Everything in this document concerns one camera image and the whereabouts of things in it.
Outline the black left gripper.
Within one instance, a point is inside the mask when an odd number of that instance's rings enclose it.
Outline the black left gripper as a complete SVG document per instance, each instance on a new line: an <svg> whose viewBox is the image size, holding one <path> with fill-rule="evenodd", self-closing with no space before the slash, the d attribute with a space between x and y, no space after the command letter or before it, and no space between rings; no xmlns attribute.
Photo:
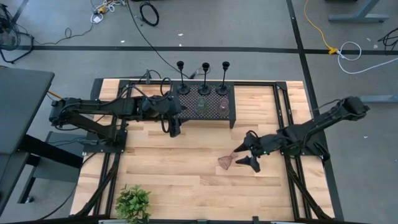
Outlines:
<svg viewBox="0 0 398 224"><path fill-rule="evenodd" d="M181 106L178 99L174 96L154 95L143 100L141 111L144 119L160 118L161 115L175 116L188 108ZM169 134L171 138L177 137L180 133L180 120L177 118L169 119Z"/></svg>

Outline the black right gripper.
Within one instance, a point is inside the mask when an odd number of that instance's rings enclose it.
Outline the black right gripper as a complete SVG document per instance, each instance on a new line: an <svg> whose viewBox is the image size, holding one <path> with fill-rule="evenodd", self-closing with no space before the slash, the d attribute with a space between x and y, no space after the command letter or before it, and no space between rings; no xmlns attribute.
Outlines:
<svg viewBox="0 0 398 224"><path fill-rule="evenodd" d="M280 149L280 141L276 134L267 134L264 136L256 136L252 132L247 132L244 137L243 143L238 146L234 152L251 152L252 157L246 156L242 159L236 160L235 163L250 166L254 172L261 171L257 157L264 154L269 155L271 152Z"/></svg>

